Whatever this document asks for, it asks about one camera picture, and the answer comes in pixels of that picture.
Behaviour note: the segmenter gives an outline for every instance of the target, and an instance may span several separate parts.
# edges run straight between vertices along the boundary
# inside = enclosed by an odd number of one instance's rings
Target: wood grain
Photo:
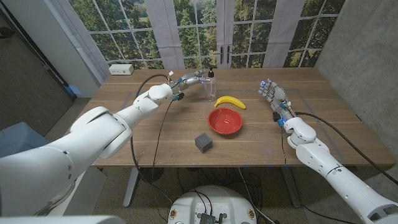
[[[194,70],[174,70],[173,79]],[[126,101],[134,101],[139,85],[150,75],[167,74],[168,70],[135,70],[131,76],[111,76],[87,104],[82,114],[97,106],[105,106],[112,113],[119,111]],[[165,119],[157,151],[156,167],[228,167],[228,166],[282,166],[284,155],[281,147],[281,128],[272,121],[269,103],[255,90],[261,80],[271,78],[286,89],[293,109],[314,112],[335,125],[375,163],[389,166],[395,163],[391,153],[337,92],[313,68],[259,68],[259,69],[214,69],[221,95],[240,99],[246,110],[235,105],[222,104],[238,111],[243,117],[243,126],[237,133],[223,136],[214,132],[207,117],[214,109],[214,102],[203,98],[203,86],[196,85],[186,90],[181,101],[173,102]],[[163,77],[150,81],[144,88],[163,83]],[[157,136],[168,102],[161,105],[153,117],[141,122],[133,130],[134,152],[140,166],[151,167],[154,159]],[[330,152],[346,165],[368,166],[339,135],[325,124],[318,124],[311,117],[302,116],[317,132],[317,136],[330,148]],[[213,140],[213,148],[202,154],[195,146],[195,138],[207,133]],[[286,141],[284,149],[290,166],[302,166],[294,149]],[[96,166],[133,166],[129,144],[110,159],[98,159]]]

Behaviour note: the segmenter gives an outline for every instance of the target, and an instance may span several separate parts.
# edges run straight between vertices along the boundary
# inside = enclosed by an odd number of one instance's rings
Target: red bowl
[[[207,118],[213,130],[220,134],[232,134],[241,129],[242,116],[231,108],[217,108]]]

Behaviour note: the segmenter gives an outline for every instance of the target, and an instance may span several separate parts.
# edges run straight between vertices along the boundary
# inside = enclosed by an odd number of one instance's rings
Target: dark cube
[[[213,146],[213,140],[206,133],[203,133],[195,138],[195,144],[201,153],[205,153]]]

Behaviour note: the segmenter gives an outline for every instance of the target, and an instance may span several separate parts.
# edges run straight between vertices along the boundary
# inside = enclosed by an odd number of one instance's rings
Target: table leg
[[[134,196],[134,190],[138,183],[138,170],[133,167],[131,169],[129,183],[127,185],[126,194],[124,195],[123,206],[129,207],[131,205],[132,197]]]
[[[284,180],[285,180],[285,183],[287,186],[287,190],[289,190],[290,199],[292,200],[292,204],[294,207],[300,208],[301,203],[298,200],[298,198],[296,197],[296,195],[299,195],[299,193],[297,192],[296,184],[294,183],[292,170],[290,169],[290,167],[281,167],[281,169],[282,169],[282,175],[284,177]]]

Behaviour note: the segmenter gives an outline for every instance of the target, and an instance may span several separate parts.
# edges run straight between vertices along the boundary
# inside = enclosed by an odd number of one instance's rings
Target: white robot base
[[[220,223],[220,220],[222,224],[257,223],[253,206],[242,195],[226,187],[206,185],[190,190],[173,203],[168,224],[213,224]]]

